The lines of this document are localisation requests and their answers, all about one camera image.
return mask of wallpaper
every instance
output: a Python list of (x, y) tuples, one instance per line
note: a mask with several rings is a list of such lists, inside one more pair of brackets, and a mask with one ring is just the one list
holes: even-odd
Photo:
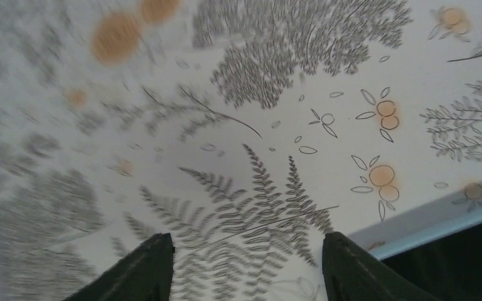
[(162, 232), (171, 300), (324, 300), (325, 233), (479, 210), (482, 3), (0, 0), (10, 300)]

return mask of orange berry print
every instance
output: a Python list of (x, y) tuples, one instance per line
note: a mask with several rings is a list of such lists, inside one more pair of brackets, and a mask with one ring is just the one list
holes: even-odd
[(389, 185), (394, 180), (394, 170), (388, 165), (374, 167), (368, 177), (374, 186)]
[(120, 63), (135, 52), (140, 37), (141, 27), (134, 16), (114, 13), (97, 26), (91, 52), (103, 65)]
[(384, 100), (378, 103), (376, 111), (383, 117), (392, 116), (396, 112), (396, 105), (390, 100)]
[(162, 23), (174, 16), (181, 0), (142, 0), (141, 14), (149, 24)]
[(387, 202), (394, 202), (400, 198), (400, 191), (391, 185), (381, 187), (379, 194), (380, 198)]
[(472, 201), (482, 199), (482, 186), (478, 183), (468, 184), (464, 187), (464, 196)]
[(442, 22), (448, 26), (454, 26), (464, 19), (464, 11), (461, 8), (449, 8), (442, 14)]
[(468, 33), (468, 32), (470, 32), (470, 29), (471, 29), (471, 25), (470, 25), (470, 21), (468, 21), (468, 20), (463, 20), (463, 21), (459, 22), (458, 24), (455, 24), (451, 28), (453, 33), (456, 33), (456, 34)]
[(386, 130), (396, 129), (400, 125), (400, 119), (396, 116), (389, 116), (382, 118), (381, 126)]
[(86, 104), (86, 92), (82, 90), (73, 90), (67, 95), (69, 107), (74, 110), (82, 108)]

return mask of plant stem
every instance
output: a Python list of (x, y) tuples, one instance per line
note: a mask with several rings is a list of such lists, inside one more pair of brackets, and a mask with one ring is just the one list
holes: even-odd
[(482, 58), (482, 55), (473, 55), (473, 56), (469, 56), (467, 58), (458, 58), (456, 60), (449, 60), (447, 61), (448, 63), (453, 63), (455, 61), (466, 61), (466, 60), (472, 60), (474, 58)]
[(201, 103), (199, 100), (197, 100), (196, 98), (192, 97), (191, 95), (189, 95), (183, 88), (181, 88), (181, 90), (183, 91), (183, 93), (185, 95), (187, 95), (188, 97), (190, 97), (192, 99), (192, 101), (194, 101), (195, 103), (197, 103), (198, 105), (202, 106), (202, 108), (199, 108), (199, 107), (193, 107), (193, 106), (184, 106), (184, 105), (177, 105), (177, 106), (172, 106), (172, 105), (166, 105), (164, 103), (161, 103), (159, 101), (157, 101), (153, 95), (151, 95), (147, 89), (143, 88), (143, 90), (145, 91), (145, 94), (147, 94), (148, 97), (150, 97), (152, 100), (154, 100), (154, 102), (156, 102), (158, 105), (162, 106), (163, 108), (174, 108), (174, 107), (178, 107), (178, 108), (183, 108), (185, 110), (192, 110), (192, 111), (197, 111), (197, 112), (203, 112), (203, 113), (212, 113), (216, 116), (219, 116), (219, 117), (223, 117), (225, 119), (229, 119), (229, 120), (233, 120), (237, 123), (240, 123), (246, 127), (248, 127), (249, 129), (251, 129), (253, 132), (256, 133), (256, 135), (258, 135), (261, 139), (263, 139), (263, 137), (258, 133), (258, 131), (251, 127), (249, 124), (246, 124), (245, 122), (239, 120), (239, 119), (236, 119), (232, 116), (229, 116), (229, 115), (226, 115), (226, 114), (223, 114), (223, 113), (219, 113), (219, 112), (216, 112), (212, 109), (210, 109), (208, 106), (204, 105), (203, 103)]

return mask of dark green object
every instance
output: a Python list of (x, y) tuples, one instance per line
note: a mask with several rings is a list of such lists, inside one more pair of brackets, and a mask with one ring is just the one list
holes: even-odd
[(339, 232), (324, 238), (323, 274), (331, 301), (440, 301)]
[(173, 260), (171, 235), (156, 234), (64, 301), (168, 301)]

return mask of orange circle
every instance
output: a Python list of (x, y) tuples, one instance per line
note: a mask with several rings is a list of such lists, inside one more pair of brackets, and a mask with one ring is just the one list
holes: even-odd
[(78, 109), (86, 104), (86, 92), (73, 90), (67, 95), (67, 102), (72, 109)]
[(389, 185), (394, 180), (394, 176), (394, 170), (388, 165), (376, 166), (368, 174), (370, 182), (375, 186)]
[(398, 188), (391, 185), (381, 187), (378, 193), (380, 194), (380, 198), (387, 202), (394, 202), (400, 198)]
[(396, 112), (396, 105), (390, 100), (384, 100), (378, 103), (376, 111), (383, 117), (392, 116)]
[(147, 23), (161, 23), (174, 16), (181, 0), (142, 0), (141, 14)]
[(400, 125), (400, 120), (396, 116), (382, 118), (381, 126), (386, 130), (396, 129)]
[(482, 199), (482, 186), (478, 183), (470, 183), (464, 187), (464, 196), (470, 200)]
[(134, 16), (114, 13), (97, 26), (91, 52), (104, 65), (120, 63), (135, 52), (140, 37), (141, 28)]
[(460, 8), (449, 8), (442, 14), (442, 20), (444, 24), (453, 26), (458, 24), (464, 18), (464, 11)]
[(455, 34), (465, 34), (465, 33), (470, 32), (471, 27), (472, 26), (470, 25), (469, 21), (462, 20), (458, 24), (455, 24), (454, 26), (452, 26), (451, 30)]

